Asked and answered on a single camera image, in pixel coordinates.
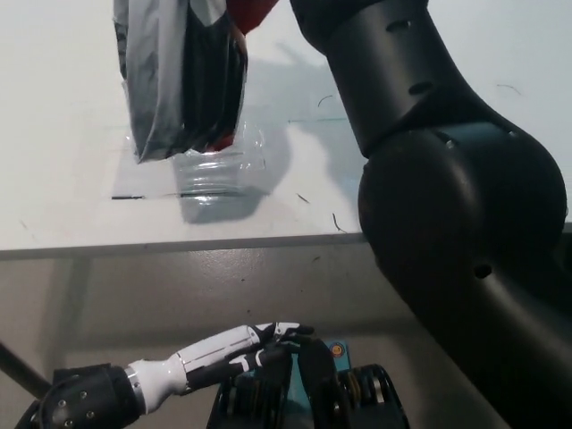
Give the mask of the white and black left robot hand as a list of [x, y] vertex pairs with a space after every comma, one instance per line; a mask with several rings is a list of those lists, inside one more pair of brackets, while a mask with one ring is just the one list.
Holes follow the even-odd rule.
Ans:
[[310, 341], [314, 332], [311, 326], [292, 322], [243, 324], [164, 360], [132, 362], [125, 373], [140, 414], [149, 415], [171, 396], [184, 396], [286, 358]]

